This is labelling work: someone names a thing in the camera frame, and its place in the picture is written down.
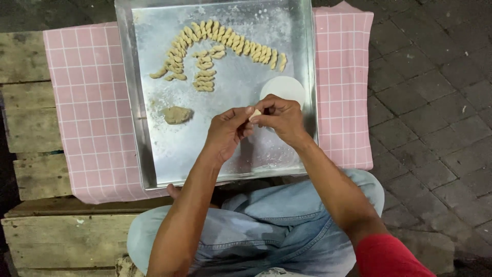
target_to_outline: white paper circle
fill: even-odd
[[[268,81],[261,90],[260,100],[269,94],[287,100],[295,100],[301,105],[301,110],[306,101],[306,91],[302,84],[298,80],[288,76],[279,76]]]

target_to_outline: metal baking tray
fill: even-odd
[[[200,153],[211,119],[232,107],[259,101],[263,85],[276,76],[291,76],[306,90],[303,107],[305,127],[317,141],[317,100],[314,69],[314,32],[308,0],[116,0],[116,14],[132,110],[137,156],[145,189],[169,183],[182,185]],[[250,41],[286,53],[284,72],[253,63],[249,56],[226,56],[212,69],[215,91],[197,92],[192,86],[198,71],[195,51],[218,43],[207,39],[194,43],[184,58],[187,81],[151,79],[166,59],[165,52],[184,26],[191,22],[218,20]],[[170,106],[193,110],[191,120],[179,125],[165,123],[161,110]],[[222,167],[218,182],[270,176],[304,174],[294,149],[275,133],[255,128],[233,157]]]

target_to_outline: red shirt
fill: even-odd
[[[355,249],[361,277],[435,277],[397,238],[371,235]]]

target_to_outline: pink tablecloth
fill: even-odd
[[[373,14],[314,8],[319,144],[343,168],[372,168],[367,123]],[[167,195],[142,189],[116,22],[44,31],[73,194],[86,203]]]

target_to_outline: jeans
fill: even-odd
[[[384,191],[379,181],[366,171],[344,172],[381,216]],[[169,208],[146,211],[131,223],[128,254],[144,274]],[[313,184],[304,181],[240,194],[224,202],[221,209],[210,208],[188,273],[252,277],[280,267],[310,276],[344,277],[354,264],[349,238],[333,222]]]

